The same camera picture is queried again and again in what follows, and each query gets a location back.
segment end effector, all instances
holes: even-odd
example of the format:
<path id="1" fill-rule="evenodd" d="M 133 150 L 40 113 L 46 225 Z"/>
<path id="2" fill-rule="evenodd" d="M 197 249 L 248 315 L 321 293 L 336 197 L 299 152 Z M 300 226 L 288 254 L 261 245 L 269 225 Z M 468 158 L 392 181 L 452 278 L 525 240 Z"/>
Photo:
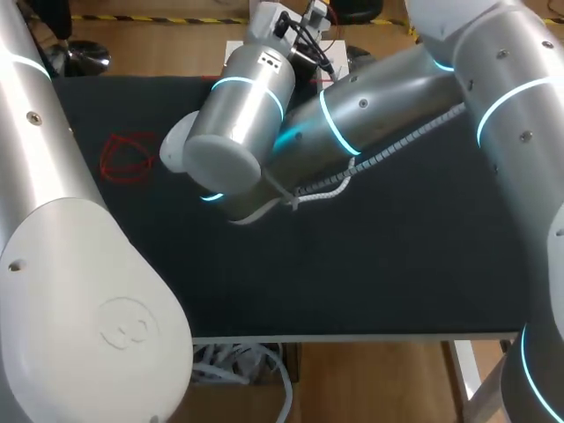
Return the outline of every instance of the end effector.
<path id="1" fill-rule="evenodd" d="M 239 194 L 262 175 L 296 84 L 295 71 L 334 74 L 317 46 L 330 27 L 327 5 L 303 15 L 260 3 L 245 41 L 227 60 L 182 146 L 182 170 L 209 191 Z"/>

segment screw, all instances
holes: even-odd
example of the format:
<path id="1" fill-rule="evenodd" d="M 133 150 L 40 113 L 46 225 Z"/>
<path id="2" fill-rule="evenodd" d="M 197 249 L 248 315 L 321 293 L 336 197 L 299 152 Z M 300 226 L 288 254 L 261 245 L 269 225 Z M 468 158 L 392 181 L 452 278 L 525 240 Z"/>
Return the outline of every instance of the screw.
<path id="1" fill-rule="evenodd" d="M 532 139 L 532 132 L 529 131 L 529 130 L 526 130 L 523 134 L 521 134 L 519 139 L 524 143 L 528 143 Z"/>
<path id="2" fill-rule="evenodd" d="M 43 121 L 41 120 L 41 116 L 37 115 L 35 112 L 27 112 L 27 121 L 30 122 L 32 125 L 40 126 Z"/>
<path id="3" fill-rule="evenodd" d="M 509 52 L 505 48 L 501 49 L 497 53 L 498 59 L 505 59 L 507 56 L 509 56 Z"/>
<path id="4" fill-rule="evenodd" d="M 24 268 L 24 261 L 23 260 L 16 260 L 15 262 L 10 263 L 8 266 L 9 271 L 21 271 Z"/>

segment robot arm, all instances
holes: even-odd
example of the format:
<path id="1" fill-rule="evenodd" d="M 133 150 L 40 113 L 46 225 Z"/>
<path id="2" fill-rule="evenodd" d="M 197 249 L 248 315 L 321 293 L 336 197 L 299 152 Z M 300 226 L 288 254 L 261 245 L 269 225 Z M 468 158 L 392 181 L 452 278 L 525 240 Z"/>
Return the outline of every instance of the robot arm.
<path id="1" fill-rule="evenodd" d="M 561 423 L 564 48 L 542 19 L 518 0 L 411 0 L 408 7 L 425 49 L 412 48 L 338 81 L 285 119 L 276 144 L 271 135 L 268 144 L 261 137 L 245 143 L 231 138 L 238 146 L 260 143 L 262 154 L 268 152 L 256 167 L 254 182 L 246 179 L 238 189 L 230 189 L 223 177 L 215 180 L 217 184 L 198 178 L 192 159 L 208 167 L 200 169 L 203 172 L 210 171 L 215 159 L 211 153 L 207 161 L 191 157 L 194 132 L 183 150 L 186 170 L 206 188 L 229 194 L 216 198 L 230 218 L 246 219 L 275 204 L 280 187 L 292 191 L 312 174 L 359 154 L 392 131 L 464 100 L 476 123 L 477 146 L 491 160 L 523 229 L 531 260 L 531 319 L 502 369 L 503 405 L 512 422 Z M 231 72 L 229 62 L 225 73 L 230 78 Z M 273 75 L 268 85 L 259 84 L 264 97 L 265 87 L 278 90 L 274 80 L 280 78 Z M 292 89 L 287 86 L 284 106 Z M 240 95 L 245 98 L 238 97 L 236 104 L 252 103 L 255 97 Z M 209 101 L 218 101 L 218 96 L 212 92 Z M 225 133 L 215 110 L 206 103 L 197 122 L 209 122 L 210 133 L 219 124 Z M 275 113 L 271 104 L 271 110 L 259 114 L 258 127 L 278 128 L 284 111 Z M 229 167 L 229 161 L 220 165 Z M 230 177 L 237 179 L 239 173 Z"/>
<path id="2" fill-rule="evenodd" d="M 0 415 L 166 421 L 190 378 L 174 295 L 109 214 L 12 0 L 0 11 Z"/>

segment wooden floor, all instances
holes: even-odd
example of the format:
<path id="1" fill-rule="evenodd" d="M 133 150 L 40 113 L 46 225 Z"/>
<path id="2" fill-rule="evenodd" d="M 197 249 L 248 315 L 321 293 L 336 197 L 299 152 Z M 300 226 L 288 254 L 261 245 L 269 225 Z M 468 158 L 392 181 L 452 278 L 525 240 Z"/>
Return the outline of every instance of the wooden floor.
<path id="1" fill-rule="evenodd" d="M 41 25 L 35 31 L 42 44 L 53 41 Z M 243 26 L 77 22 L 73 38 L 107 46 L 113 56 L 110 75 L 218 75 L 226 40 L 240 39 L 244 31 Z M 398 26 L 351 26 L 343 37 L 379 58 L 413 44 Z M 501 356 L 499 344 L 474 345 L 485 377 Z M 283 395 L 279 386 L 193 388 L 171 421 L 274 422 Z M 449 423 L 455 417 L 439 343 L 303 346 L 292 423 Z"/>

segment yellow-black tape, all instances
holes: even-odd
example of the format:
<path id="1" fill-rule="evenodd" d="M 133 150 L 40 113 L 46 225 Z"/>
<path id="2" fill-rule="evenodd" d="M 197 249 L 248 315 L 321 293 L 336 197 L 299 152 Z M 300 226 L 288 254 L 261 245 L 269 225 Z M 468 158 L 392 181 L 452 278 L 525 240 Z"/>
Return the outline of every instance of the yellow-black tape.
<path id="1" fill-rule="evenodd" d="M 124 16 L 124 15 L 72 15 L 72 20 L 117 20 L 122 22 L 156 22 L 159 24 L 181 24 L 181 25 L 245 25 L 248 19 L 210 19 L 210 18 L 155 18 L 150 16 Z"/>
<path id="2" fill-rule="evenodd" d="M 547 25 L 564 25 L 564 19 L 562 18 L 550 18 L 543 19 Z"/>
<path id="3" fill-rule="evenodd" d="M 114 20 L 121 22 L 156 22 L 160 24 L 180 24 L 180 25 L 206 25 L 206 24 L 223 24 L 223 25 L 247 25 L 249 23 L 248 19 L 239 18 L 228 18 L 228 19 L 215 19 L 215 18 L 155 18 L 150 16 L 138 16 L 138 15 L 72 15 L 72 20 Z M 564 19 L 562 18 L 550 18 L 543 19 L 547 25 L 564 25 Z M 417 34 L 412 26 L 408 22 L 404 22 L 398 19 L 373 19 L 368 25 L 395 25 L 403 26 L 408 28 L 408 34 L 414 35 L 417 38 Z"/>

